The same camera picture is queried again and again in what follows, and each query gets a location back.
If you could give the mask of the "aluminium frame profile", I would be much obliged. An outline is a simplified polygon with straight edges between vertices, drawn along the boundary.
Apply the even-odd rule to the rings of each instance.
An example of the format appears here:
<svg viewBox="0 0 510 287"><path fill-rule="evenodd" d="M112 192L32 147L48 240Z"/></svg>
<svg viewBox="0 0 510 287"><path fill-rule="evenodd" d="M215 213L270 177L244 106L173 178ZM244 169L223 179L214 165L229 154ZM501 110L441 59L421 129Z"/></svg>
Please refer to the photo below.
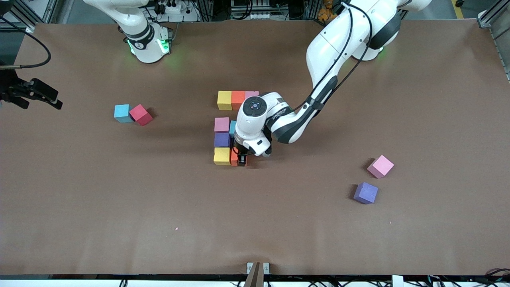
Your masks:
<svg viewBox="0 0 510 287"><path fill-rule="evenodd" d="M510 0L494 0L488 9L477 16L480 28L490 28L501 16L510 14Z"/></svg>
<svg viewBox="0 0 510 287"><path fill-rule="evenodd" d="M18 19L19 24L7 20L5 14L9 13L14 8L12 14ZM0 0L0 20L8 24L12 29L21 32L33 33L36 21L31 17L33 16L31 10L26 4L22 4L22 0Z"/></svg>

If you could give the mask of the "white power strip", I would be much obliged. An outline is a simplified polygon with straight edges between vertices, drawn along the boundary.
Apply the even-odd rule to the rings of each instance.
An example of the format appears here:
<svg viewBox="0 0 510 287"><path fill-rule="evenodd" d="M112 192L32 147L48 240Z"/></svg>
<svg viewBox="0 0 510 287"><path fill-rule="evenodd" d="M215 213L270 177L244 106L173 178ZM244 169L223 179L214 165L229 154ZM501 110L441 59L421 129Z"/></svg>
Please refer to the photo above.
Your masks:
<svg viewBox="0 0 510 287"><path fill-rule="evenodd" d="M190 8L185 0L154 0L154 12L156 15L189 14Z"/></svg>

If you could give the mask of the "metal bracket with brown post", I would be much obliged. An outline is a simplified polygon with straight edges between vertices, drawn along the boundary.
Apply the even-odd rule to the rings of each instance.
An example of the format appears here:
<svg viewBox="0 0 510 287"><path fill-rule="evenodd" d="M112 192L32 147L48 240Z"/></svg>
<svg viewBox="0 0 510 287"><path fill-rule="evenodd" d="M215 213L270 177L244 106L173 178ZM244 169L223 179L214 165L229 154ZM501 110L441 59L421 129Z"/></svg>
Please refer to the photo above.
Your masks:
<svg viewBox="0 0 510 287"><path fill-rule="evenodd" d="M265 275L269 275L269 263L247 263L247 278L243 287L265 287Z"/></svg>

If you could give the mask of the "aluminium side rail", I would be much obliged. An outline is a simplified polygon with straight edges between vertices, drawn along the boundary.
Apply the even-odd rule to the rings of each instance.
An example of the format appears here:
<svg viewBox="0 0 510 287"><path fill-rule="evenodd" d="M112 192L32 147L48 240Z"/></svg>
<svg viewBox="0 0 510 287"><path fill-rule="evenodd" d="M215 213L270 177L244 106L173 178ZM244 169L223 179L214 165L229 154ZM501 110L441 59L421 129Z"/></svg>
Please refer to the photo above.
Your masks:
<svg viewBox="0 0 510 287"><path fill-rule="evenodd" d="M499 60L504 69L505 76L510 83L510 28L490 28L490 35L495 44Z"/></svg>

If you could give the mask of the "red foam cube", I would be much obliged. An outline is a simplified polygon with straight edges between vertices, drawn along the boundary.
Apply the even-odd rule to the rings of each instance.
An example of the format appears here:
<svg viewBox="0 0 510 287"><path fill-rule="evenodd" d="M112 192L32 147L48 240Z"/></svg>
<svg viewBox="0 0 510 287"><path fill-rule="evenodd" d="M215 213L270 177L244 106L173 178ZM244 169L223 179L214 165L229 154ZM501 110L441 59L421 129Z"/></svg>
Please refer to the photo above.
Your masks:
<svg viewBox="0 0 510 287"><path fill-rule="evenodd" d="M146 126L153 121L153 116L141 104L130 109L129 116L140 126Z"/></svg>

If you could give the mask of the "grey equipment rack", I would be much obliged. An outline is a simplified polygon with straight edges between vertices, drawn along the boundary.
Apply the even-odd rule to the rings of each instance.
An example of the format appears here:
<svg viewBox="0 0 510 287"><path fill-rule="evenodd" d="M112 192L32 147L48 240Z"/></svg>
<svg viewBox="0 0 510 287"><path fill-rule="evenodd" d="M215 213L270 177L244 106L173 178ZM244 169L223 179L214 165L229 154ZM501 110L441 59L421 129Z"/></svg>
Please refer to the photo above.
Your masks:
<svg viewBox="0 0 510 287"><path fill-rule="evenodd" d="M269 20L284 15L284 7L273 0L230 0L232 20Z"/></svg>

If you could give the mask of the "bag of orange snacks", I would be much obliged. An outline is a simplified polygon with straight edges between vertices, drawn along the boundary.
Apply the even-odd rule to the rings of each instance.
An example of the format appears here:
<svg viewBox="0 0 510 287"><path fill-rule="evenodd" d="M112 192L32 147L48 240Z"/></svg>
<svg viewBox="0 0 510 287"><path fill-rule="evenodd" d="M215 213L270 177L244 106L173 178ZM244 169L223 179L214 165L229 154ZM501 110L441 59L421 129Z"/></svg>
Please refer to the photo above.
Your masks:
<svg viewBox="0 0 510 287"><path fill-rule="evenodd" d="M335 10L338 0L321 0L321 6L317 13L317 20L327 22L334 20L338 13Z"/></svg>

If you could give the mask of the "yellow foam cube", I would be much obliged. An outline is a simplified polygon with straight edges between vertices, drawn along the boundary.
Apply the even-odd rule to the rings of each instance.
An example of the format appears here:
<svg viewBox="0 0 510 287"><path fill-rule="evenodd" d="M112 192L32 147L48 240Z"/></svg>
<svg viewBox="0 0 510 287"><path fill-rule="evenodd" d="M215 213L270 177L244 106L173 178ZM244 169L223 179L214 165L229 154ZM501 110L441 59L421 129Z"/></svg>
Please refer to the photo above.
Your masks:
<svg viewBox="0 0 510 287"><path fill-rule="evenodd" d="M232 108L232 92L231 91L218 91L217 106L219 110L233 110Z"/></svg>
<svg viewBox="0 0 510 287"><path fill-rule="evenodd" d="M215 165L231 165L231 149L229 147L214 148Z"/></svg>

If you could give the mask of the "brown table mat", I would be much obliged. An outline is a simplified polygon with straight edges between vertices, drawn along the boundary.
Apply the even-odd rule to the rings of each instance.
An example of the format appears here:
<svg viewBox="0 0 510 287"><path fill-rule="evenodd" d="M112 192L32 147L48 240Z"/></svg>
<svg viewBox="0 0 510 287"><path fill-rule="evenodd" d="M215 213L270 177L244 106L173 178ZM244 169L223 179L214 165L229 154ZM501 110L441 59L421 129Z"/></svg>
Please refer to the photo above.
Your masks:
<svg viewBox="0 0 510 287"><path fill-rule="evenodd" d="M406 20L291 145L215 165L220 90L311 91L314 22L182 24L135 59L115 24L42 24L20 70L61 110L0 108L0 274L483 275L510 268L510 83L475 20ZM141 104L146 126L115 105ZM367 167L394 163L377 179ZM379 188L373 204L358 184Z"/></svg>

